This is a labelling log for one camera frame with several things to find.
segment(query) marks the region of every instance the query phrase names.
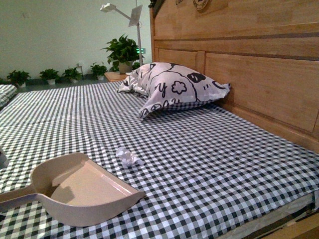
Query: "black and white gingham sheet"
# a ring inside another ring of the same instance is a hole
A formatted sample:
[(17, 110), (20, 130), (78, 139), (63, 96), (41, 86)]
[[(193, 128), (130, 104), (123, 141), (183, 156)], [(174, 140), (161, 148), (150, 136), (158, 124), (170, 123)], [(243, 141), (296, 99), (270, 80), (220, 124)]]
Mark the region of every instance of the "black and white gingham sheet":
[[(10, 164), (1, 192), (30, 183), (39, 163), (73, 152), (145, 191), (127, 211), (77, 228), (37, 202), (2, 212), (0, 238), (216, 238), (319, 189), (319, 155), (212, 104), (138, 120), (145, 100), (119, 82), (20, 93), (0, 112)], [(145, 165), (125, 169), (116, 150)]]
[(13, 85), (0, 85), (0, 109), (16, 94), (17, 88)]

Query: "dustpan handle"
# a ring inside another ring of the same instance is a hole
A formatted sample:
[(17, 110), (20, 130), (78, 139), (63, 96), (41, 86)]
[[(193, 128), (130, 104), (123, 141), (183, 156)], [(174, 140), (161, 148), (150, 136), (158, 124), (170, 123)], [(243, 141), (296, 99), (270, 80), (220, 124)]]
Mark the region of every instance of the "dustpan handle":
[(37, 194), (31, 185), (0, 194), (0, 212), (36, 201)]

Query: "dustpan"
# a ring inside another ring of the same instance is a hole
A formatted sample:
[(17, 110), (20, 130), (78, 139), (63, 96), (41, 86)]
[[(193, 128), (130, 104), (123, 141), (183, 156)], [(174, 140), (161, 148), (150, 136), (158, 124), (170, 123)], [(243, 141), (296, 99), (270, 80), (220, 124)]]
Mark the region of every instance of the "dustpan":
[(61, 223), (86, 227), (122, 213), (145, 196), (85, 154), (73, 153), (39, 164), (27, 187), (0, 194), (0, 211), (40, 201)]

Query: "floor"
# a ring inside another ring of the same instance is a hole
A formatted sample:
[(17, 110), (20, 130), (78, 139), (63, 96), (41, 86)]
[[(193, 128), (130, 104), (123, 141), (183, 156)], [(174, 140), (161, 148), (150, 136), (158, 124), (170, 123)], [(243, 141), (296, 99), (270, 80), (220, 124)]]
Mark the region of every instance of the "floor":
[(79, 80), (77, 83), (71, 82), (63, 82), (63, 83), (56, 83), (55, 85), (49, 85), (47, 83), (40, 82), (37, 84), (27, 82), (26, 87), (18, 88), (18, 92), (29, 92), (29, 91), (42, 91), (42, 90), (49, 90), (49, 89), (57, 89), (57, 88), (66, 88), (71, 86), (83, 86), (83, 85), (90, 85), (90, 84), (98, 84), (98, 83), (105, 83), (108, 82), (107, 79), (104, 77), (104, 80), (98, 81), (96, 78), (92, 76), (86, 76), (84, 79)]

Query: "lamp pole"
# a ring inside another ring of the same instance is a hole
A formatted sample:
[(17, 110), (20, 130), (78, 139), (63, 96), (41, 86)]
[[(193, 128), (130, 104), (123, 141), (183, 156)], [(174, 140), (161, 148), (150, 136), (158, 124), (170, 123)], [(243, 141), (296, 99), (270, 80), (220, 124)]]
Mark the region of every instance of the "lamp pole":
[[(126, 17), (128, 20), (131, 20), (129, 16), (127, 16), (124, 12), (118, 10), (117, 8), (114, 8), (113, 10), (117, 11), (122, 16)], [(140, 53), (140, 66), (143, 65), (143, 58), (142, 58), (142, 45), (141, 45), (141, 33), (140, 33), (140, 22), (136, 24), (136, 27), (138, 29), (138, 46), (139, 46), (139, 53)]]
[(140, 23), (136, 24), (138, 28), (138, 45), (139, 45), (139, 52), (140, 52), (140, 66), (143, 65), (143, 58), (142, 58), (142, 46), (141, 46), (141, 34), (140, 34)]

